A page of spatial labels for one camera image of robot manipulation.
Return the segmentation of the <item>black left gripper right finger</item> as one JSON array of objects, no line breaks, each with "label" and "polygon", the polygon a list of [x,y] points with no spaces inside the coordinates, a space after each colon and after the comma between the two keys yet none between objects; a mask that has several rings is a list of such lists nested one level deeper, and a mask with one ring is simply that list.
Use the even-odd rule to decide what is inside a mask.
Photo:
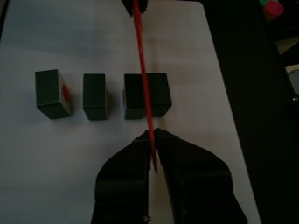
[{"label": "black left gripper right finger", "polygon": [[171,132],[153,131],[173,224],[248,224],[227,164]]}]

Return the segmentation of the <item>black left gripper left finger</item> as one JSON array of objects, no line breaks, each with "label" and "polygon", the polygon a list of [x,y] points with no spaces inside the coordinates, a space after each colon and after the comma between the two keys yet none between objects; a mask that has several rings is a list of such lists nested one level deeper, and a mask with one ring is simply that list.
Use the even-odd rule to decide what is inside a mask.
[{"label": "black left gripper left finger", "polygon": [[90,224],[146,224],[150,143],[145,131],[104,163],[96,177]]}]

